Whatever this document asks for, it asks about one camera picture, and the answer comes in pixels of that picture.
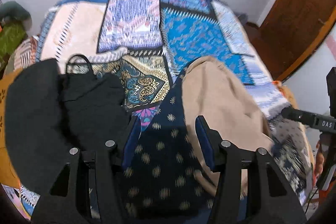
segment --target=bed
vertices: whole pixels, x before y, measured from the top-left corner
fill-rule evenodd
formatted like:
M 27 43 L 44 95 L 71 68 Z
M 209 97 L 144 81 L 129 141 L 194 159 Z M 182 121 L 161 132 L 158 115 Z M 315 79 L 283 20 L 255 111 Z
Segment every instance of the bed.
M 284 120 L 290 102 L 250 44 L 235 13 L 220 0 L 61 0 L 46 13 L 40 34 L 25 40 L 11 56 L 5 73 L 48 58 L 66 72 L 69 58 L 84 54 L 97 76 L 115 73 L 125 87 L 124 106 L 140 118 L 142 130 L 186 63 L 212 55 L 245 85 L 272 132 L 275 162 L 303 205 L 312 189 L 313 159 L 304 127 Z M 69 73 L 85 73 L 77 58 Z M 158 82 L 146 96 L 132 85 L 137 76 Z M 24 185 L 11 195 L 30 218 L 38 194 Z

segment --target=silver screw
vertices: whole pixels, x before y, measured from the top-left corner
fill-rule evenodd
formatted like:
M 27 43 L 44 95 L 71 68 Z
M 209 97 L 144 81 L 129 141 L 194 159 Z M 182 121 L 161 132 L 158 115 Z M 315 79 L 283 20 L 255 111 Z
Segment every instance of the silver screw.
M 107 146 L 107 147 L 112 147 L 112 146 L 114 146 L 116 143 L 115 143 L 115 141 L 112 141 L 112 140 L 109 140 L 109 141 L 107 141 L 106 143 L 105 143 L 105 145 Z
M 77 147 L 73 147 L 73 148 L 71 148 L 70 151 L 69 151 L 69 153 L 70 153 L 71 155 L 75 155 L 75 154 L 77 154 L 77 153 L 78 153 L 78 148 L 77 148 Z
M 265 148 L 259 148 L 258 152 L 259 152 L 259 154 L 262 154 L 262 155 L 266 155 L 267 154 L 267 150 Z
M 229 141 L 222 141 L 220 143 L 223 147 L 229 147 L 231 145 L 231 143 Z

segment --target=hand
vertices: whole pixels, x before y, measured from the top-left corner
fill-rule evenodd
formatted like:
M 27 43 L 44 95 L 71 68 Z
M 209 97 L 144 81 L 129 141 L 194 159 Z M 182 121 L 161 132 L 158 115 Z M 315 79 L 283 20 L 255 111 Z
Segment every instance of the hand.
M 318 149 L 318 152 L 316 154 L 315 175 L 318 177 L 320 174 L 322 174 L 325 158 L 320 149 L 320 141 L 318 141 L 316 148 Z

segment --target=black cable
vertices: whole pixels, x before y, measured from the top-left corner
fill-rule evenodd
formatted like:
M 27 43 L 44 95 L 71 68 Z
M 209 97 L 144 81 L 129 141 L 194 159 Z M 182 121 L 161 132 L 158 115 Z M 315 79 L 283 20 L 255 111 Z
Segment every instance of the black cable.
M 315 193 L 314 193 L 314 194 L 310 197 L 310 199 L 308 200 L 307 209 L 306 209 L 306 211 L 305 211 L 305 214 L 306 214 L 307 211 L 308 211 L 309 203 L 311 202 L 312 198 L 316 195 L 316 193 L 317 193 L 318 190 L 319 190 L 319 189 L 316 189 Z

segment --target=wooden door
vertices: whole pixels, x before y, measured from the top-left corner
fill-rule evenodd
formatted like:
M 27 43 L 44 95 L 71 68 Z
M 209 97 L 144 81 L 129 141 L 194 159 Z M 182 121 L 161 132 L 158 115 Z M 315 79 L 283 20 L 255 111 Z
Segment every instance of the wooden door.
M 276 0 L 260 27 L 277 59 L 273 78 L 293 73 L 321 44 L 335 22 L 336 0 Z

